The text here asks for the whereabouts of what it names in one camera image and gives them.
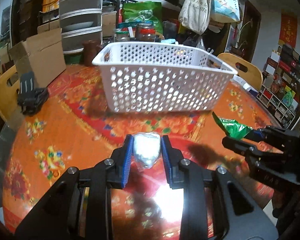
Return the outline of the green-lid glass jar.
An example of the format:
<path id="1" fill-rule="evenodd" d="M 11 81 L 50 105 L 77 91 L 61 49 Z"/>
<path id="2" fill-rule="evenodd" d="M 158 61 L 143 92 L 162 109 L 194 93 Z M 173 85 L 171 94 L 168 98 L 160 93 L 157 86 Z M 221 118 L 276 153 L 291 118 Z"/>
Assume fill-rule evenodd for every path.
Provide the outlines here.
<path id="1" fill-rule="evenodd" d="M 114 41 L 115 42 L 129 42 L 130 41 L 129 31 L 122 30 L 122 29 L 116 29 L 114 32 Z"/>

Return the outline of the white perforated plastic basket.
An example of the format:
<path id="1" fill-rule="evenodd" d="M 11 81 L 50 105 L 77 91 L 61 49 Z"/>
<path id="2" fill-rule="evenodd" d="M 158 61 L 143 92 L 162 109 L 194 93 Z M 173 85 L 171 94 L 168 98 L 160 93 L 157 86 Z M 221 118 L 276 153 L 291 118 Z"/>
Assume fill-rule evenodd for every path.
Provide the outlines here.
<path id="1" fill-rule="evenodd" d="M 237 71 L 205 50 L 157 42 L 114 42 L 93 59 L 116 113 L 210 111 Z"/>

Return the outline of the right wooden chair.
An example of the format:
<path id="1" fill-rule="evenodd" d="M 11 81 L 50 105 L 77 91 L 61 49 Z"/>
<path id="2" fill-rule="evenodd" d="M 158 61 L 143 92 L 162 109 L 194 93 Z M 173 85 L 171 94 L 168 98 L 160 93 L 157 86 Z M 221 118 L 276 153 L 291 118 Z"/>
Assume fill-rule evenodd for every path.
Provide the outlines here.
<path id="1" fill-rule="evenodd" d="M 231 53 L 221 53 L 218 55 L 218 58 L 235 68 L 238 71 L 238 76 L 244 79 L 251 87 L 257 91 L 261 89 L 263 76 L 262 72 L 255 65 Z"/>

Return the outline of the brown cardboard box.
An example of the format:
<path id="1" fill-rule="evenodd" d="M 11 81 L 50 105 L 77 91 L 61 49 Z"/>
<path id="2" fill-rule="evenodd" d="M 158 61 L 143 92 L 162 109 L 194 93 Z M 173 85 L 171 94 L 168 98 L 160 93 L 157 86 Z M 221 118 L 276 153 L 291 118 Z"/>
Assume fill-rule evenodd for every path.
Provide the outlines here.
<path id="1" fill-rule="evenodd" d="M 53 29 L 21 41 L 9 50 L 19 76 L 34 72 L 37 87 L 47 87 L 66 69 L 62 30 Z"/>

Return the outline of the left wooden chair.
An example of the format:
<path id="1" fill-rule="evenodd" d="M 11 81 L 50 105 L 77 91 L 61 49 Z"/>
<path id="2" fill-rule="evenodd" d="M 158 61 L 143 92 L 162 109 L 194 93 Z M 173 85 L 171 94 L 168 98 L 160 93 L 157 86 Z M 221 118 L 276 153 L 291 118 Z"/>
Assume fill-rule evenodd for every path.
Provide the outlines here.
<path id="1" fill-rule="evenodd" d="M 20 81 L 17 79 L 12 85 L 8 84 L 14 74 L 17 74 L 15 65 L 0 76 L 0 117 L 4 122 L 7 122 L 18 108 L 17 90 L 20 88 Z"/>

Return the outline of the green shopping bag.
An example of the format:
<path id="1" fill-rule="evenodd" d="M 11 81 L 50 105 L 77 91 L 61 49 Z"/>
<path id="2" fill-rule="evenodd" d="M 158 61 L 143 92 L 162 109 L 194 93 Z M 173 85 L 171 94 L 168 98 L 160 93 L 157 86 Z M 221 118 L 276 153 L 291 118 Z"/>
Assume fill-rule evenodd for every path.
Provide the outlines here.
<path id="1" fill-rule="evenodd" d="M 163 34 L 161 2 L 124 0 L 123 22 L 152 22 L 157 32 Z"/>

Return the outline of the white stacked drawer unit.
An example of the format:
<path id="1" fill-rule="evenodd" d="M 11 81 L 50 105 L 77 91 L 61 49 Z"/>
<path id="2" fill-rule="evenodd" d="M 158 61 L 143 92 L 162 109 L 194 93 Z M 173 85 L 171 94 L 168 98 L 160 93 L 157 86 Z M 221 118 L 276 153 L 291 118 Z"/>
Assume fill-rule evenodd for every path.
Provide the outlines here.
<path id="1" fill-rule="evenodd" d="M 65 55 L 83 51 L 89 40 L 102 42 L 102 0 L 59 0 L 59 23 Z"/>

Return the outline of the black phone stand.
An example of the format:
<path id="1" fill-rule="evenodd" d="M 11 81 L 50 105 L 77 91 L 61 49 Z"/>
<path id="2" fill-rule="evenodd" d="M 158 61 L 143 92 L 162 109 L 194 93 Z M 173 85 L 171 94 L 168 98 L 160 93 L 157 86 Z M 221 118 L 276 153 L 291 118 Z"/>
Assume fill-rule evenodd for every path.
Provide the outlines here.
<path id="1" fill-rule="evenodd" d="M 17 104 L 21 107 L 23 115 L 32 116 L 37 114 L 43 104 L 49 98 L 47 88 L 38 88 L 34 72 L 22 74 L 20 77 L 20 87 L 17 89 Z"/>

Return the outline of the beige canvas tote bag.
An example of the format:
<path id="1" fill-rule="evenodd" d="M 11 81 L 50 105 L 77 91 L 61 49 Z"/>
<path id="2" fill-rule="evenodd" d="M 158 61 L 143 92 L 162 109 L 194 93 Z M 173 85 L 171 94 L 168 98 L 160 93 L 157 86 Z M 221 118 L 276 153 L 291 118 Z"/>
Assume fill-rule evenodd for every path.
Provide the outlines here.
<path id="1" fill-rule="evenodd" d="M 210 22 L 211 0 L 184 0 L 179 14 L 181 25 L 202 35 Z"/>

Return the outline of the red-lid pickle jar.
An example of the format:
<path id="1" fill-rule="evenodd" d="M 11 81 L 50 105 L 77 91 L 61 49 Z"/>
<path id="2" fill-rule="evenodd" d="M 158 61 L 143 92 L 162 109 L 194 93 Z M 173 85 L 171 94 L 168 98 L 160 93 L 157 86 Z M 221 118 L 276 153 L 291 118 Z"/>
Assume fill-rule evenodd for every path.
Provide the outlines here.
<path id="1" fill-rule="evenodd" d="M 142 42 L 154 42 L 156 31 L 153 23 L 140 22 L 136 25 L 136 38 Z"/>

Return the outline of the green plastic packet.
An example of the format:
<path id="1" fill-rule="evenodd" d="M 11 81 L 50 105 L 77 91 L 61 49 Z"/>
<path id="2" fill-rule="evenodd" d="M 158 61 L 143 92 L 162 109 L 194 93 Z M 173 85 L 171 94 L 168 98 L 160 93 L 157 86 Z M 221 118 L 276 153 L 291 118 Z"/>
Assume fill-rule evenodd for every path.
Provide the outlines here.
<path id="1" fill-rule="evenodd" d="M 240 124 L 234 119 L 220 118 L 214 112 L 212 112 L 212 117 L 215 123 L 224 131 L 226 136 L 233 139 L 241 140 L 253 130 L 252 127 Z"/>

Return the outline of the wooden chair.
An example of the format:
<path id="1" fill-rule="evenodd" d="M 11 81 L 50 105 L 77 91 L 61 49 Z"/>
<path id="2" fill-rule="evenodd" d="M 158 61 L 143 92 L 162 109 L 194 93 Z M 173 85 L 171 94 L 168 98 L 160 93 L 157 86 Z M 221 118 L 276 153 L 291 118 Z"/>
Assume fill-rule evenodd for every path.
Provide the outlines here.
<path id="1" fill-rule="evenodd" d="M 8 84 L 14 74 L 17 74 L 15 65 L 0 76 L 0 117 L 4 122 L 7 122 L 18 108 L 17 90 L 20 88 L 20 81 L 17 79 L 12 85 Z"/>
<path id="2" fill-rule="evenodd" d="M 218 58 L 235 68 L 238 71 L 238 76 L 244 79 L 251 87 L 257 91 L 261 89 L 263 76 L 262 72 L 255 65 L 231 53 L 221 53 L 218 55 Z"/>

